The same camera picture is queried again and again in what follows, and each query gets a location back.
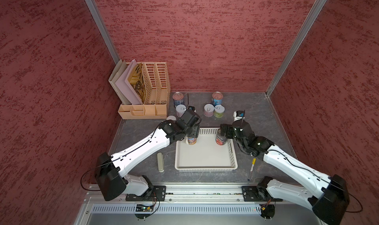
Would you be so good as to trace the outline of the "tall yellow blue can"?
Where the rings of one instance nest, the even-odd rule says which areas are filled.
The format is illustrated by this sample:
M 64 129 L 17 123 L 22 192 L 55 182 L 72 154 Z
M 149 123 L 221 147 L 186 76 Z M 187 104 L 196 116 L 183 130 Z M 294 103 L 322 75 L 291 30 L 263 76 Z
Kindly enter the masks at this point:
M 196 142 L 197 142 L 197 138 L 187 137 L 186 144 L 194 145 L 194 144 L 196 144 Z

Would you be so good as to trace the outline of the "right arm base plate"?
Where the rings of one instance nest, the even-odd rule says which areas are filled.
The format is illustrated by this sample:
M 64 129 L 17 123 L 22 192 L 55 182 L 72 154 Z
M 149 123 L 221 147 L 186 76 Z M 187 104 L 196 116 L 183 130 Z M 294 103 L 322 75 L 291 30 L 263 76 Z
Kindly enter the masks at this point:
M 242 186 L 242 196 L 245 202 L 282 202 L 280 198 L 272 197 L 268 191 L 259 186 Z

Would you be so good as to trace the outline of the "blue can pink lid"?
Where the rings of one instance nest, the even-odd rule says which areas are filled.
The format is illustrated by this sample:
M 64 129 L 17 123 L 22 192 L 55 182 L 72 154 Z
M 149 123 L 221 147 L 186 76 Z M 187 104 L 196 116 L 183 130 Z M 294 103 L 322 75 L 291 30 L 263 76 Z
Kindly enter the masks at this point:
M 223 102 L 223 97 L 224 97 L 223 94 L 219 91 L 212 93 L 212 105 L 213 106 L 221 105 Z
M 175 92 L 173 93 L 173 104 L 174 104 L 174 107 L 176 108 L 178 105 L 185 105 L 185 101 L 184 101 L 184 94 L 181 93 L 181 92 Z

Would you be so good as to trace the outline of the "dark can brown lid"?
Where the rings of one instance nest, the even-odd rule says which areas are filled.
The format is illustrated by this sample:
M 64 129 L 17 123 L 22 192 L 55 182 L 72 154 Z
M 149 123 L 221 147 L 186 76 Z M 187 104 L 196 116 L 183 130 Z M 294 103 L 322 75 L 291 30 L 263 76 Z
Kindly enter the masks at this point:
M 222 135 L 222 130 L 219 128 L 216 134 L 215 142 L 222 146 L 226 144 L 227 140 L 228 138 L 225 135 Z

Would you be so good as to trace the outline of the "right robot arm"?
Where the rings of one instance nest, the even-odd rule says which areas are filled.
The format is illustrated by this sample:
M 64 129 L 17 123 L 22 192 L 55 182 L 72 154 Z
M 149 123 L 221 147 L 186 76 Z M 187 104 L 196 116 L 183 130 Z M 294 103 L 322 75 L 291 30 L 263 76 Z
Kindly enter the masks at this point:
M 347 183 L 339 175 L 321 173 L 287 154 L 273 141 L 257 136 L 243 119 L 221 124 L 221 135 L 233 139 L 249 155 L 270 164 L 299 183 L 294 186 L 266 177 L 263 190 L 311 210 L 328 225 L 339 225 L 350 203 Z

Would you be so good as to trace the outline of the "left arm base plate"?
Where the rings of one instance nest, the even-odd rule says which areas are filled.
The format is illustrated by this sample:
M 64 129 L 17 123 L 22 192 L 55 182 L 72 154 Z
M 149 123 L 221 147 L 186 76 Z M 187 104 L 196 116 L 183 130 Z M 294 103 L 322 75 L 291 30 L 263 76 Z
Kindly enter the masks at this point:
M 127 194 L 126 201 L 155 201 L 157 198 L 160 202 L 165 201 L 166 186 L 153 186 L 149 188 L 143 195 L 137 196 L 134 194 Z

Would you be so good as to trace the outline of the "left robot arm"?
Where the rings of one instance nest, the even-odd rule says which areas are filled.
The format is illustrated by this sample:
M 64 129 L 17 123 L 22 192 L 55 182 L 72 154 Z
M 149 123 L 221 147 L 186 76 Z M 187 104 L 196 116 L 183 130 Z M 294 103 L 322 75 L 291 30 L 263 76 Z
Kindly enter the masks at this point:
M 140 162 L 170 144 L 199 132 L 201 117 L 192 109 L 176 121 L 164 120 L 156 129 L 126 150 L 97 158 L 94 177 L 105 201 L 111 201 L 123 193 L 144 195 L 151 187 L 145 176 L 132 176 L 129 172 Z

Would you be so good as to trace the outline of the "white plastic basket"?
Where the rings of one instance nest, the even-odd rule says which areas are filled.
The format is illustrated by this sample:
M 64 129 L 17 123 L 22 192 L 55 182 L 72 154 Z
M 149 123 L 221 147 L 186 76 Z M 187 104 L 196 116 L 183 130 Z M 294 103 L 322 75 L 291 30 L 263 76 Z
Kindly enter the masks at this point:
M 176 142 L 175 168 L 180 172 L 229 172 L 238 168 L 232 139 L 216 143 L 218 128 L 201 128 L 196 143 Z

